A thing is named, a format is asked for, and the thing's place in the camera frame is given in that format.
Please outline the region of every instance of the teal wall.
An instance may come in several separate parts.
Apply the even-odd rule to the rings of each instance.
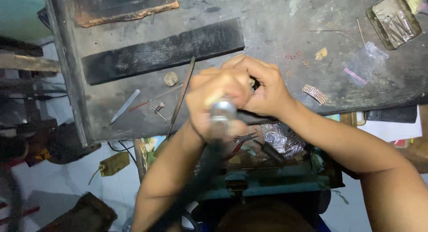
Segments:
[[[44,0],[0,0],[0,36],[36,41],[51,35],[37,17]]]

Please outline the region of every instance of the hand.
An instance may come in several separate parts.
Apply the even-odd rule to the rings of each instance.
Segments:
[[[209,68],[190,80],[190,92],[186,95],[186,104],[190,113],[192,127],[204,138],[207,138],[211,105],[229,96],[233,104],[241,109],[248,102],[250,87],[249,75],[245,70]],[[235,138],[247,130],[247,125],[240,120],[229,123],[228,138]]]
[[[254,91],[243,107],[244,110],[262,116],[280,118],[285,109],[295,106],[296,101],[287,91],[277,65],[246,55],[237,55],[223,63],[221,68],[247,71],[260,83],[260,87]]]

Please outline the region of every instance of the white floor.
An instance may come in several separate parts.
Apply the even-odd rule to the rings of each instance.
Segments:
[[[57,60],[54,44],[44,47],[48,59]],[[58,123],[72,120],[68,98],[58,98],[47,105],[49,115],[57,118]],[[26,232],[33,232],[50,223],[72,208],[78,198],[89,191],[112,207],[118,214],[111,231],[121,231],[125,220],[131,216],[135,197],[140,185],[137,168],[133,162],[117,174],[110,177],[95,175],[92,183],[88,181],[98,169],[99,161],[110,157],[116,152],[107,144],[94,153],[79,161],[56,165],[44,161],[32,168],[20,164],[13,168],[22,185],[23,197],[27,206],[39,205],[40,211],[24,220]],[[428,175],[423,175],[428,182]],[[360,182],[343,174],[344,188],[332,191],[332,199],[328,210],[321,215],[332,232],[371,231],[364,206]]]

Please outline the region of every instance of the white paper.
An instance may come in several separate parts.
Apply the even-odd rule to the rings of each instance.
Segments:
[[[358,128],[371,133],[386,142],[420,137],[422,136],[422,125],[419,114],[419,105],[417,110],[418,116],[416,118],[416,123],[367,121],[365,125],[358,126]]]

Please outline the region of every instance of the tray of drill bits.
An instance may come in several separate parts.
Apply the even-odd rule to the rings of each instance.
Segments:
[[[366,14],[388,50],[398,49],[422,33],[406,0],[381,0]]]

